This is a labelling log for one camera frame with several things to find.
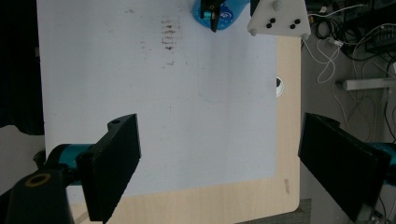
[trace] white board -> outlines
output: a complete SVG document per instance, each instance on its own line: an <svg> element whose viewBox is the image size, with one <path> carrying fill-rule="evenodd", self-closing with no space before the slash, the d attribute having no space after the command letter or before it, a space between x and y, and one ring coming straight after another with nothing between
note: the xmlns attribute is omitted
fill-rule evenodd
<svg viewBox="0 0 396 224"><path fill-rule="evenodd" d="M191 0L37 3L48 152L136 113L142 159L124 195L275 174L276 38L250 36L248 7L214 34Z"/></svg>

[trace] wooden surface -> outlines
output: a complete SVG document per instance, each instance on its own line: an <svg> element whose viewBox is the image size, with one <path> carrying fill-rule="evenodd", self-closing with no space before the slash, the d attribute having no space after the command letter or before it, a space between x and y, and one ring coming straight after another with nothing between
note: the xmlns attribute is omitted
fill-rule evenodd
<svg viewBox="0 0 396 224"><path fill-rule="evenodd" d="M238 223L295 210L300 193L300 39L277 39L277 74L285 90L276 102L276 176L269 179L123 198L109 223ZM90 223L85 204L71 206Z"/></svg>

